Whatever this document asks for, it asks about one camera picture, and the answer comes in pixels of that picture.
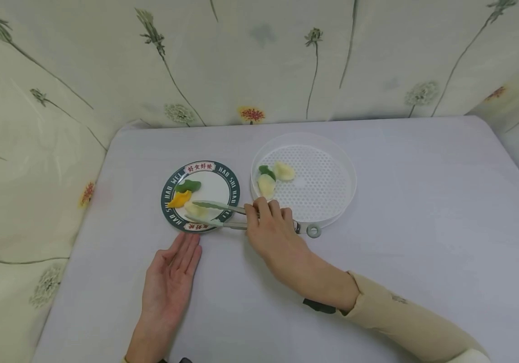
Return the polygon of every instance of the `finger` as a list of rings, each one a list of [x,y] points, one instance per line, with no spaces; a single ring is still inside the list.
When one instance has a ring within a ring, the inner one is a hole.
[[[282,218],[282,211],[280,210],[280,203],[278,203],[278,200],[272,200],[268,203],[268,206],[270,207],[270,211],[272,212],[272,217],[276,221],[281,221]]]
[[[255,228],[260,224],[258,211],[252,205],[244,205],[245,215],[247,216],[247,228]]]
[[[185,241],[179,248],[179,252],[177,252],[177,254],[175,255],[175,258],[173,259],[173,262],[171,263],[171,267],[174,268],[175,270],[179,269],[179,265],[180,265],[181,261],[183,260],[183,256],[185,255],[185,253],[187,253],[188,245],[190,244],[190,242],[194,236],[195,236],[194,233],[189,233],[189,234],[187,234],[187,237],[185,237]]]
[[[167,261],[167,264],[170,264],[173,260],[173,257],[175,257],[176,253],[179,251],[180,246],[183,244],[183,241],[187,237],[187,233],[181,232],[177,234],[177,237],[175,237],[175,240],[173,241],[173,244],[171,247],[169,247],[166,250],[160,250],[163,251],[163,257]]]
[[[294,226],[294,218],[292,218],[292,210],[289,209],[289,208],[284,208],[282,209],[282,218],[284,219],[284,221],[291,225],[292,227]]]
[[[266,220],[271,219],[272,212],[270,211],[270,207],[268,206],[268,202],[264,197],[259,197],[253,203],[253,206],[259,210],[260,219]]]
[[[199,234],[195,234],[194,237],[189,241],[187,252],[183,256],[181,263],[179,265],[179,272],[186,272],[191,259],[193,258],[193,253],[195,252],[195,248],[199,245]]]
[[[201,253],[203,253],[203,249],[201,248],[201,246],[197,246],[195,248],[195,252],[193,253],[193,258],[191,259],[191,262],[188,264],[187,267],[186,274],[188,276],[193,277],[193,275],[195,275],[195,270],[197,270],[199,260],[201,259]]]

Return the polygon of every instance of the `white plate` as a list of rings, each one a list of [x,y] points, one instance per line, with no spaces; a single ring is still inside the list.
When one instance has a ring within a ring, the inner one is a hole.
[[[260,165],[272,169],[275,161],[294,168],[294,180],[278,180],[274,199],[290,207],[302,224],[324,227],[336,221],[356,192],[356,172],[352,161],[333,141],[310,133],[292,133],[267,142],[251,167],[251,193],[260,196],[256,180]]]
[[[188,221],[185,217],[184,207],[167,208],[167,203],[171,202],[175,196],[175,186],[181,184],[185,179],[201,182],[201,188],[193,193],[192,200],[214,200],[233,207],[237,207],[237,203],[239,203],[241,194],[239,181],[231,169],[217,161],[200,160],[187,164],[173,173],[161,193],[163,215],[172,226],[179,230],[203,233],[217,228]],[[232,211],[215,209],[209,209],[208,213],[208,219],[217,219],[220,222],[227,221],[233,215]]]

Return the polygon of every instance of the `white table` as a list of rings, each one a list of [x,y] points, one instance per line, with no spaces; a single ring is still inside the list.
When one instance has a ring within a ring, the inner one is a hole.
[[[144,272],[176,230],[163,184],[212,159],[239,177],[271,138],[320,134],[351,157],[355,199],[309,247],[457,323],[494,362],[519,362],[519,171],[476,117],[121,131],[111,144],[34,362],[118,362]],[[397,362],[388,340],[316,313],[271,277],[241,231],[202,237],[171,363]]]

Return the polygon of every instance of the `strainer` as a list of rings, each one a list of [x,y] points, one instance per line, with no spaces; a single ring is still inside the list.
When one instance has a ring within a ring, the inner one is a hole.
[[[295,170],[295,179],[278,180],[274,199],[289,207],[302,226],[325,227],[336,221],[356,192],[356,172],[350,158],[333,141],[310,133],[284,134],[267,142],[251,166],[251,194],[258,198],[260,165],[282,161]]]

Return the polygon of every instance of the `curtain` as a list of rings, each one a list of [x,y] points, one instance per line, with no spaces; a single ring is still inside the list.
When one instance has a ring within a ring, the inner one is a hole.
[[[33,355],[130,120],[469,111],[519,166],[519,0],[0,0],[0,361]]]

